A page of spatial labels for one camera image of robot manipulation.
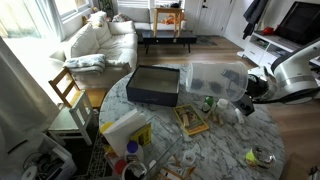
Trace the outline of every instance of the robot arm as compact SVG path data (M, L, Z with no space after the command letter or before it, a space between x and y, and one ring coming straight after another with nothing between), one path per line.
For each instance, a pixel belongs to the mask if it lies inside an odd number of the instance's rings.
M271 65L276 84L268 78L265 68L259 67L261 73L258 74L249 70L247 91L233 104L248 116L254 112L253 104L298 104L312 100L320 88L312 76L309 61L317 56L320 56L320 38L278 58Z

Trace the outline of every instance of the door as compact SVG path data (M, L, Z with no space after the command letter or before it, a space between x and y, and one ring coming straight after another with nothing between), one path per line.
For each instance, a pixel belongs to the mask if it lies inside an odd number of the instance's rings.
M196 28L197 35L222 36L235 0L203 0Z

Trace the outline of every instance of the curtain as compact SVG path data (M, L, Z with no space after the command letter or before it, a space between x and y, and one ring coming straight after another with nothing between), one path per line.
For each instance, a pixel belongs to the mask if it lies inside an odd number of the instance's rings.
M33 6L33 0L28 1L28 8L29 9L35 9L30 8ZM44 33L46 35L46 38L51 38L55 41L61 42L65 39L65 34L63 31L62 21L60 17L60 14L53 2L53 0L36 0L35 1L36 6L38 6L38 10L35 12L30 13L40 13L42 16L42 24L45 26Z
M2 38L0 84L1 164L16 145L46 131L59 110Z

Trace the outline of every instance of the black box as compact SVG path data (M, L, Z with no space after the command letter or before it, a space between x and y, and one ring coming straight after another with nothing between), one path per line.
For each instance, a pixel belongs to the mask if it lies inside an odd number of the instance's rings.
M140 65L126 86L128 100L175 107L179 80L179 69Z

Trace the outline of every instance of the tv stand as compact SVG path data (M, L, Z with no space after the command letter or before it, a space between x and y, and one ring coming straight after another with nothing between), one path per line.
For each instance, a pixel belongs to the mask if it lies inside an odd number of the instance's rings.
M278 58L300 48L301 45L276 35L263 35L262 31L255 31L251 35L244 55L258 66L265 66L269 74L272 63Z

